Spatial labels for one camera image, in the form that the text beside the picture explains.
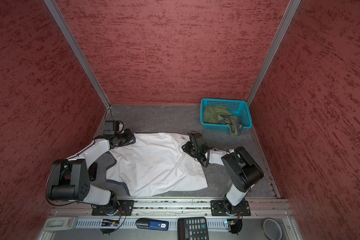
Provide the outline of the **white tank top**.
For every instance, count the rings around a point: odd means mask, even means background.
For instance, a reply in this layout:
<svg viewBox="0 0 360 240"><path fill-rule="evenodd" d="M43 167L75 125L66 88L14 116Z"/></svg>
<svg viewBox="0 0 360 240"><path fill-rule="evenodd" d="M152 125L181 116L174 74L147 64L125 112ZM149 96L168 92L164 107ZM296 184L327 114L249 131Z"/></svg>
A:
<svg viewBox="0 0 360 240"><path fill-rule="evenodd" d="M201 164L182 149L189 136L141 133L135 134L135 138L131 145L110 150L116 162L107 168L107 181L124 183L132 197L207 188Z"/></svg>

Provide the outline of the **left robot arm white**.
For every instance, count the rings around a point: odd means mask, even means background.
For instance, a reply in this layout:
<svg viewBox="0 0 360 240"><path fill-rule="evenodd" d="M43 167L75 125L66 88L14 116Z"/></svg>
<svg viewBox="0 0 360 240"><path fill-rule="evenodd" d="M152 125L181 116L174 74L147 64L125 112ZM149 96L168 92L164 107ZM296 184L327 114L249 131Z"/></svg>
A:
<svg viewBox="0 0 360 240"><path fill-rule="evenodd" d="M53 162L45 187L47 202L55 207L58 205L53 204L53 201L66 201L65 205L85 203L104 215L120 214L122 208L116 194L93 186L89 168L109 150L135 142L136 138L130 129L113 135L100 135L75 155Z"/></svg>

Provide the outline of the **green grey tank top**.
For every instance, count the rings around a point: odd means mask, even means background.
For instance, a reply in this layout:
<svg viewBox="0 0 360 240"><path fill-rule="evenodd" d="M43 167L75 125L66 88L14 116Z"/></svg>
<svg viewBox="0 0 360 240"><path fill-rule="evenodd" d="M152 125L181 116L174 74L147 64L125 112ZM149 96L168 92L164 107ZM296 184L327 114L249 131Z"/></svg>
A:
<svg viewBox="0 0 360 240"><path fill-rule="evenodd" d="M238 136L243 129L241 119L233 115L225 106L206 106L203 116L204 123L225 125L233 136Z"/></svg>

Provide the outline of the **teal plastic basket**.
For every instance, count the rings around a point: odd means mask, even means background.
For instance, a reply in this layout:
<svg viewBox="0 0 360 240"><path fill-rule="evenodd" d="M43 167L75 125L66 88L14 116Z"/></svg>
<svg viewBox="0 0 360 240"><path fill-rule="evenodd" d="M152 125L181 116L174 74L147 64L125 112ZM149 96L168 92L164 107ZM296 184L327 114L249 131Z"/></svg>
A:
<svg viewBox="0 0 360 240"><path fill-rule="evenodd" d="M204 114L205 109L206 107L215 106L225 107L232 116L235 116L239 119L239 124L242 126L240 132L242 132L244 129L250 129L253 126L249 107L246 102L237 100L203 98L200 104L200 121L205 129L214 131L230 131L229 126L226 124L214 124L207 122Z"/></svg>

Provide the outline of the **black calculator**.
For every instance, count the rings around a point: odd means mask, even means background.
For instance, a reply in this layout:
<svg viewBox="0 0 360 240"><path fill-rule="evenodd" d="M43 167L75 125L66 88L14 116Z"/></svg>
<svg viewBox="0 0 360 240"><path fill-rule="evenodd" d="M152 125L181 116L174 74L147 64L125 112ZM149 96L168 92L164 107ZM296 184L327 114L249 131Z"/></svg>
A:
<svg viewBox="0 0 360 240"><path fill-rule="evenodd" d="M177 221L178 240L209 240L205 217L180 218Z"/></svg>

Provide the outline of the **right small circuit board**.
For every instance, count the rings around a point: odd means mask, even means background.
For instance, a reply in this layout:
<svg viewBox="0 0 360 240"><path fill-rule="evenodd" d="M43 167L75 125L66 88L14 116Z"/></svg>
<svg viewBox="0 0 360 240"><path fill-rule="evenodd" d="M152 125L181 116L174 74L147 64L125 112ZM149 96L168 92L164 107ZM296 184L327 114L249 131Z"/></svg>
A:
<svg viewBox="0 0 360 240"><path fill-rule="evenodd" d="M238 235L239 232L242 230L242 227L243 227L242 220L227 221L227 229L228 229L228 232L231 234Z"/></svg>

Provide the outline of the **small circuit board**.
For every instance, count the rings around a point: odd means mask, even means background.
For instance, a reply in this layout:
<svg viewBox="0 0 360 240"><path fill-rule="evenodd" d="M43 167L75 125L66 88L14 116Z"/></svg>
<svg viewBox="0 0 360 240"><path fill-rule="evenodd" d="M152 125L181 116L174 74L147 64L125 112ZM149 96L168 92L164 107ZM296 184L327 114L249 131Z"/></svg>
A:
<svg viewBox="0 0 360 240"><path fill-rule="evenodd" d="M243 227L242 220L227 221L227 229L228 229L228 232L231 234L238 235L239 232L242 230L242 227Z"/></svg>
<svg viewBox="0 0 360 240"><path fill-rule="evenodd" d="M116 228L119 226L120 220L102 219L101 228Z"/></svg>

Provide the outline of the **left small circuit board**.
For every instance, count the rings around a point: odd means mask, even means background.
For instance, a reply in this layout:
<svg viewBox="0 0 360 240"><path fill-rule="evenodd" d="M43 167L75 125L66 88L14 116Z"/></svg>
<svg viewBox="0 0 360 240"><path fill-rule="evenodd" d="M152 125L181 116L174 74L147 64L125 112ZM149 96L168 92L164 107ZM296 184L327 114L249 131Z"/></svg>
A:
<svg viewBox="0 0 360 240"><path fill-rule="evenodd" d="M120 220L102 219L101 228L116 228L119 226Z"/></svg>

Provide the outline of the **blue black stapler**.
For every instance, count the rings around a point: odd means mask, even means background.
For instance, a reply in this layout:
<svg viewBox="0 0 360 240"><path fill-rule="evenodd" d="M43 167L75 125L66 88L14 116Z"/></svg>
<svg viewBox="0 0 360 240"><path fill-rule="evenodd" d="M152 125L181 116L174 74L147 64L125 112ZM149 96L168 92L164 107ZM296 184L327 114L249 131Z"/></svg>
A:
<svg viewBox="0 0 360 240"><path fill-rule="evenodd" d="M169 222L162 220L139 218L136 220L136 227L138 229L145 230L167 231L169 229Z"/></svg>

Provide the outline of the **white plastic box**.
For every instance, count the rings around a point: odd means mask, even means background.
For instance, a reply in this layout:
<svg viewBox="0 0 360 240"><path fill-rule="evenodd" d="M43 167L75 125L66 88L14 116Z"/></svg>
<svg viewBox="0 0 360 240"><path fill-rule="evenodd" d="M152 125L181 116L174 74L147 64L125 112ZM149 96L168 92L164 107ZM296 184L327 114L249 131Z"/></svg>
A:
<svg viewBox="0 0 360 240"><path fill-rule="evenodd" d="M55 232L72 230L76 227L78 217L53 217L46 220L43 231Z"/></svg>

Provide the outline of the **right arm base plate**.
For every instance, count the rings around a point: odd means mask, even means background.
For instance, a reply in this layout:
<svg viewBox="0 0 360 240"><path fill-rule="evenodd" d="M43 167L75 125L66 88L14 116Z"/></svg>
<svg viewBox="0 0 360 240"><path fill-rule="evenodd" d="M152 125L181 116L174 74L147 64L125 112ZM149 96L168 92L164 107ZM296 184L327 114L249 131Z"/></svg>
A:
<svg viewBox="0 0 360 240"><path fill-rule="evenodd" d="M211 201L212 216L231 216L238 217L239 215L248 217L251 216L249 202L243 200L237 206L232 206L228 200Z"/></svg>

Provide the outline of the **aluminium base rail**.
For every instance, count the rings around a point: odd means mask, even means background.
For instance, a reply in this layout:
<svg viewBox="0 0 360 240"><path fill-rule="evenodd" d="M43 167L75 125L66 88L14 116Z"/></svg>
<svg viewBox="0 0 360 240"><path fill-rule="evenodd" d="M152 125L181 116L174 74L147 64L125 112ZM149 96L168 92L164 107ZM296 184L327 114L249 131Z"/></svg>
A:
<svg viewBox="0 0 360 240"><path fill-rule="evenodd" d="M211 212L211 201L214 198L131 198L134 207L129 218L181 218L199 217L214 218ZM294 213L286 199L247 198L251 216L248 218L292 218ZM92 207L88 204L72 204L62 207L53 207L49 217L80 217L95 218L92 216Z"/></svg>

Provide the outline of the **aluminium corner post left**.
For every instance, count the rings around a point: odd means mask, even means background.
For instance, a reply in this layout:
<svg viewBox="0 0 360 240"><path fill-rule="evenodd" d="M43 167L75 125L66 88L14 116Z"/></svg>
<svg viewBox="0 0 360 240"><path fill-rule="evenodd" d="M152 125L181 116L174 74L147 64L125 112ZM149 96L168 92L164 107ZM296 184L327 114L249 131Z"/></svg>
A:
<svg viewBox="0 0 360 240"><path fill-rule="evenodd" d="M94 71L92 70L83 51L81 50L79 43L75 39L66 20L64 19L64 16L61 13L56 1L44 0L44 3L47 6L52 17L54 18L55 22L57 23L60 31L62 32L62 34L65 37L66 41L68 42L69 46L71 47L73 53L75 54L77 60L79 61L80 65L82 66L83 70L85 71L87 77L89 78L90 82L92 83L92 85L93 85L95 91L97 92L98 96L100 97L101 101L105 105L106 109L109 109L111 107L111 103L110 103L106 93L104 92L103 88L101 87L101 84L98 81L98 78L96 77Z"/></svg>

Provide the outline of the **aluminium corner post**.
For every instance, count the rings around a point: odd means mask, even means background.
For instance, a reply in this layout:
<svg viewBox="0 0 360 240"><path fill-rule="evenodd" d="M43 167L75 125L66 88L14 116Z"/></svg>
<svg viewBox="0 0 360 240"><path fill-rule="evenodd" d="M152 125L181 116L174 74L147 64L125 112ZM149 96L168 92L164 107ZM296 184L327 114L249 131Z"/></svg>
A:
<svg viewBox="0 0 360 240"><path fill-rule="evenodd" d="M277 29L277 31L274 35L274 38L271 42L271 45L267 51L266 57L263 61L263 64L259 70L259 73L258 73L258 75L254 81L254 84L250 90L250 93L246 99L248 106L250 106L252 101L254 100L255 95L256 95L256 93L268 71L268 68L270 67L270 65L272 63L273 58L275 57L275 55L278 51L278 48L285 36L290 24L291 24L291 21L295 15L300 3L301 3L301 0L290 0L289 1L286 11L281 19L278 29Z"/></svg>
<svg viewBox="0 0 360 240"><path fill-rule="evenodd" d="M106 109L109 109L111 107L111 103L110 103L106 93L104 92L103 88L101 87L101 84L98 81L98 78L96 77L94 71L92 70L83 51L81 50L79 43L75 39L66 20L64 19L64 16L61 13L56 1L44 0L44 3L47 6L52 17L54 18L55 22L57 23L60 31L62 32L62 34L65 37L66 41L68 42L69 46L71 47L73 53L75 54L77 60L79 61L80 65L82 66L83 70L85 71L87 77L89 78L90 82L92 83L92 85L93 85L95 91L97 92L98 96L100 97L101 101L105 105Z"/></svg>

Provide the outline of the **aluminium corner post right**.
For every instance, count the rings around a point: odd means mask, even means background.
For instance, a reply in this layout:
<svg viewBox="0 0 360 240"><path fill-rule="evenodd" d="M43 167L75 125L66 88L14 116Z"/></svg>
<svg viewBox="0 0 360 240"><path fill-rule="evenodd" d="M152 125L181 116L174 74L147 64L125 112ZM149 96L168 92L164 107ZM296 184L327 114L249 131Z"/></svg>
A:
<svg viewBox="0 0 360 240"><path fill-rule="evenodd" d="M266 57L263 61L263 64L259 70L259 73L258 73L258 75L254 81L254 84L250 90L250 93L246 99L248 106L250 106L252 101L254 100L255 95L256 95L256 93L268 71L268 68L270 67L270 65L272 63L273 58L275 57L275 55L278 51L278 48L285 36L290 24L291 24L291 21L295 15L300 3L301 3L301 0L290 0L289 1L286 11L281 19L278 29L277 29L277 31L274 35L274 38L271 42L271 45L267 51Z"/></svg>

